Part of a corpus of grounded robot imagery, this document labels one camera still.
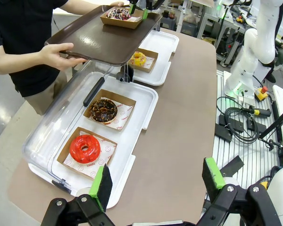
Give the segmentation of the black tripod rod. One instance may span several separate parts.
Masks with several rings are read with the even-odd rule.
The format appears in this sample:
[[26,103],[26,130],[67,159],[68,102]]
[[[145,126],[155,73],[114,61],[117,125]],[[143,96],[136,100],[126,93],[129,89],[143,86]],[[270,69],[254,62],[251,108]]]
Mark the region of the black tripod rod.
[[274,142],[273,140],[264,140],[264,137],[269,134],[270,132],[276,132],[278,129],[280,129],[280,127],[283,125],[283,114],[281,114],[279,116],[279,118],[272,123],[271,126],[269,126],[261,135],[259,135],[258,139],[260,141],[263,141],[265,144],[268,145],[269,147],[269,151],[273,150],[274,146],[277,146],[278,148],[278,156],[281,157],[283,156],[283,145],[282,144],[278,144],[276,142]]

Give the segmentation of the red glazed donut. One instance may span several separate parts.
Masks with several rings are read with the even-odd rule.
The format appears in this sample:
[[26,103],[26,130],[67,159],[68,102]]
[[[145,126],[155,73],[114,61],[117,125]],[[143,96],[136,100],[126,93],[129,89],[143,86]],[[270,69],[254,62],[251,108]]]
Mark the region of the red glazed donut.
[[93,135],[79,135],[70,145],[69,153],[78,163],[88,164],[98,159],[100,143]]

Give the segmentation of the chocolate donut with nuts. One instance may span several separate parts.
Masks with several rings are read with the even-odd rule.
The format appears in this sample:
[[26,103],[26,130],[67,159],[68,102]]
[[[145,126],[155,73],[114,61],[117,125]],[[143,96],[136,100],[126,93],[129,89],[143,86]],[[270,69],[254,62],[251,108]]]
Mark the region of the chocolate donut with nuts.
[[90,117],[104,124],[112,122],[117,112],[117,105],[110,99],[97,100],[90,107]]

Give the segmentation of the person's left forearm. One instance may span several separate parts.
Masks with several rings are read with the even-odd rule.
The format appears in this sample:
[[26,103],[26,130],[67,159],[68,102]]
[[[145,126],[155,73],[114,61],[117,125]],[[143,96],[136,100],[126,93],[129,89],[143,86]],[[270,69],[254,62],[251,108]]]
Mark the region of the person's left forearm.
[[67,14],[84,15],[96,9],[99,5],[84,0],[67,0],[62,6],[57,7],[53,12],[66,12]]

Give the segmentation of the yellow emergency stop button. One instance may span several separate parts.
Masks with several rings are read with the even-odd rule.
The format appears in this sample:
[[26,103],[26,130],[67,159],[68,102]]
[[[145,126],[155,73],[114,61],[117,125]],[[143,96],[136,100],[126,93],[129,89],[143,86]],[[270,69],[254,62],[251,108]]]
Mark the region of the yellow emergency stop button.
[[268,97],[267,91],[268,91],[268,88],[266,86],[256,89],[254,92],[255,99],[259,102],[263,101],[264,99]]

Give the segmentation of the white display tray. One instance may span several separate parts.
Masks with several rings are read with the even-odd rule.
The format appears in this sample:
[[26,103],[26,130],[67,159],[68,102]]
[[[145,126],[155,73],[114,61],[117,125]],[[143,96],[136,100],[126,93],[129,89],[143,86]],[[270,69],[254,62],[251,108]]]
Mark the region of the white display tray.
[[113,182],[108,208],[114,207],[122,194],[130,171],[132,169],[135,156],[133,149],[138,140],[140,132],[147,129],[149,121],[158,101],[158,94],[155,90],[135,84],[117,81],[108,76],[100,88],[108,90],[136,101],[134,110],[129,122],[121,131],[117,131],[103,124],[99,124],[87,119],[83,114],[72,126],[67,140],[61,145],[55,162],[60,163],[65,169],[65,178],[74,189],[72,196],[79,196],[92,186],[95,170],[91,170],[91,163],[78,164],[69,154],[70,144],[74,138],[81,134],[91,134],[101,143],[102,153],[109,155],[109,160],[102,158],[98,162],[107,165],[110,170]]
[[178,43],[179,38],[174,35],[165,32],[151,31],[139,48],[157,52],[157,61],[150,73],[134,69],[133,80],[151,86],[162,85],[166,80],[171,65],[169,59],[171,55],[175,53]]

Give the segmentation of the yellow sprinkled donut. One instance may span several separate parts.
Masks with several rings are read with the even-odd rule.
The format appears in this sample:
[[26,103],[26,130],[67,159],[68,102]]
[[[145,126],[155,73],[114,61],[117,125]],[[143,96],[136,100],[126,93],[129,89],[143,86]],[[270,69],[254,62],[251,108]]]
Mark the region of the yellow sprinkled donut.
[[135,66],[143,67],[146,63],[146,56],[142,52],[135,51],[131,56],[129,63]]

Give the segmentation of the purple sprinkled donut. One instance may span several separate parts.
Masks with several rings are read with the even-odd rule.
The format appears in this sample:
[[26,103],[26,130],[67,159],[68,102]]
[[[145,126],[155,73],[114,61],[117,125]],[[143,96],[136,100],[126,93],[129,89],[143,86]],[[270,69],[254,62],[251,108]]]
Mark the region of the purple sprinkled donut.
[[106,14],[106,17],[110,19],[117,19],[117,20],[125,21],[125,20],[130,19],[131,15],[130,15],[129,10],[125,8],[114,8]]

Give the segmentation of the dark brown serving tray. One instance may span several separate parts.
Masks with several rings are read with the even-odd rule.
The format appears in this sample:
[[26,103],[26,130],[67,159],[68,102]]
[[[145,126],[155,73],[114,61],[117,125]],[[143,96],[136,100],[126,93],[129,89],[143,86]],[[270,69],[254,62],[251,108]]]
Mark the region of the dark brown serving tray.
[[73,48],[65,50],[65,54],[109,65],[123,65],[159,25],[162,16],[148,13],[146,19],[131,29],[104,24],[102,19],[110,9],[112,6],[109,5],[98,6],[58,31],[45,44],[73,43]]

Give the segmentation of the flat black plate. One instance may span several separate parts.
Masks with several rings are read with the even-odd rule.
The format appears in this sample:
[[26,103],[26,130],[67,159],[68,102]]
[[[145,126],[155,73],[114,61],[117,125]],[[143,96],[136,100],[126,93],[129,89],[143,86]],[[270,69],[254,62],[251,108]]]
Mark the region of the flat black plate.
[[244,166],[244,162],[240,156],[235,156],[230,162],[228,162],[221,170],[223,177],[232,177]]

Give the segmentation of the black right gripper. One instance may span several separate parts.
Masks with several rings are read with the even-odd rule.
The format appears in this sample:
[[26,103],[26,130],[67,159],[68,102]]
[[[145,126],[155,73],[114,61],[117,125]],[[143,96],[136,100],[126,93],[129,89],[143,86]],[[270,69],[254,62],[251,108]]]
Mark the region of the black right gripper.
[[148,16],[148,10],[158,9],[165,0],[128,0],[129,1],[129,13],[132,15],[136,8],[144,9],[142,19],[146,19]]

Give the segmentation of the person in black shirt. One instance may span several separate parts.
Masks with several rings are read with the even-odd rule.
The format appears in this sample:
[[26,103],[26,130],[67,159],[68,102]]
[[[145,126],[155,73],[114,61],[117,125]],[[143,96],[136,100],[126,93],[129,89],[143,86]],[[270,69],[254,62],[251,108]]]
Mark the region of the person in black shirt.
[[[6,54],[40,51],[51,37],[53,10],[68,0],[0,0],[0,46]],[[9,73],[17,92],[43,115],[65,87],[66,75],[48,65]]]

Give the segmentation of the person's right forearm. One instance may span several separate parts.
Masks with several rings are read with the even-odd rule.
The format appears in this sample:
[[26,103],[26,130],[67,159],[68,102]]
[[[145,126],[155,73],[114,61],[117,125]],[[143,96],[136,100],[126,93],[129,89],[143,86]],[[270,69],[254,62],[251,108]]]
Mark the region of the person's right forearm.
[[0,46],[0,75],[16,73],[28,68],[42,65],[48,62],[49,54],[39,51],[29,54],[6,54],[3,46]]

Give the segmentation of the person's right hand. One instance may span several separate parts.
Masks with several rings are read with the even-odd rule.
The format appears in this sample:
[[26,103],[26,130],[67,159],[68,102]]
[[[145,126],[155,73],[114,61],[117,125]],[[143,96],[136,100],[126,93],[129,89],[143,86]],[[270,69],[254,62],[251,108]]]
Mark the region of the person's right hand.
[[83,58],[63,58],[60,56],[60,51],[71,50],[73,47],[73,43],[46,45],[38,52],[36,62],[38,62],[39,65],[48,65],[60,71],[86,62],[87,60]]

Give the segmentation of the aluminium profile robot base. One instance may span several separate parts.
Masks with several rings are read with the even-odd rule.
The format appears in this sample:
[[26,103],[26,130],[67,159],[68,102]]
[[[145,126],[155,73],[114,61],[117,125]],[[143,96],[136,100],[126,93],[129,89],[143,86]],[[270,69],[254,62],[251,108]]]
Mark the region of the aluminium profile robot base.
[[[224,72],[217,70],[216,74],[217,97],[224,97]],[[224,112],[228,107],[239,107],[239,105],[234,103],[234,101],[225,98],[219,99],[217,101],[217,105],[222,110],[222,112]],[[269,98],[263,100],[260,103],[255,100],[255,107],[270,109],[272,111],[272,104]],[[235,116],[234,119],[243,123],[244,129],[249,134],[253,133],[250,130],[247,130],[245,117]],[[268,127],[274,122],[274,115],[273,113],[271,113],[271,116],[267,118],[256,118],[255,116],[255,121]],[[233,178],[238,181],[242,188],[248,188],[263,176],[267,176],[267,173],[270,172],[273,166],[279,166],[277,150],[275,150],[274,148],[272,151],[268,151],[268,148],[262,141],[257,140],[252,144],[243,144],[242,142],[238,141],[238,139],[236,139],[234,135],[232,135],[231,142],[215,136],[213,158],[220,169],[223,168],[236,156],[240,157],[244,165],[233,175]]]

